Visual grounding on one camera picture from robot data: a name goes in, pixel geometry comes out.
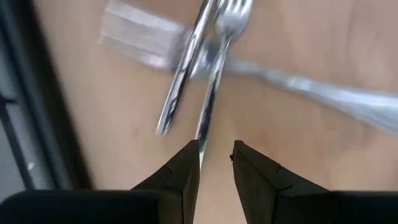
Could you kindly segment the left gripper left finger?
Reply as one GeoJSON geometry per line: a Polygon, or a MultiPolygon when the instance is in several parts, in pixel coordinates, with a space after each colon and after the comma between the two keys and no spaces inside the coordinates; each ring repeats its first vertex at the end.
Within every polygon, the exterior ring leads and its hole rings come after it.
{"type": "Polygon", "coordinates": [[[152,203],[148,224],[193,224],[200,181],[199,149],[199,141],[191,140],[131,189],[152,203]]]}

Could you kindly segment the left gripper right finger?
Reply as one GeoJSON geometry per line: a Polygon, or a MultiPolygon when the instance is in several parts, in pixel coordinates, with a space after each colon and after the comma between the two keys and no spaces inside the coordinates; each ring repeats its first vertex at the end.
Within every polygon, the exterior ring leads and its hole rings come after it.
{"type": "Polygon", "coordinates": [[[274,224],[279,198],[328,192],[241,140],[234,142],[231,160],[234,181],[247,224],[274,224]]]}

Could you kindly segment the pale translucent tape patch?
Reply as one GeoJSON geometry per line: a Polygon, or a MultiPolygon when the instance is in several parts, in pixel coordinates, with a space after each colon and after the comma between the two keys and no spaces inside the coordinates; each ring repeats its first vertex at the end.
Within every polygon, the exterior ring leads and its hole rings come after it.
{"type": "Polygon", "coordinates": [[[99,43],[150,67],[173,70],[191,31],[125,0],[109,0],[99,43]]]}

